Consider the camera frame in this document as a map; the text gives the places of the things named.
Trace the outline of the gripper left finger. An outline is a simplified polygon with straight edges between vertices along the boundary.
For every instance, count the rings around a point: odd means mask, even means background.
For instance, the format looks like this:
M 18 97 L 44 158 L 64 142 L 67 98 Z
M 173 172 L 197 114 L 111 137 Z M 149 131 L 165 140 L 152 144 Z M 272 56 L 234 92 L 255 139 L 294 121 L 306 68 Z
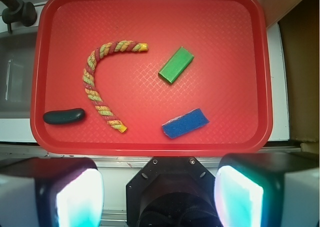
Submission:
M 2 227 L 98 227 L 103 206 L 103 177 L 88 157 L 0 162 Z

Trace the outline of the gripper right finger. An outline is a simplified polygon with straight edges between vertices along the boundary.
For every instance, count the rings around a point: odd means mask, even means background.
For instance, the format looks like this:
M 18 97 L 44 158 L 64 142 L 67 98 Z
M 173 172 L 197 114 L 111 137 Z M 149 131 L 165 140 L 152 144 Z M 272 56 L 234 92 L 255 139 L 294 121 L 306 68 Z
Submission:
M 215 175 L 214 201 L 224 227 L 318 227 L 319 155 L 226 154 Z

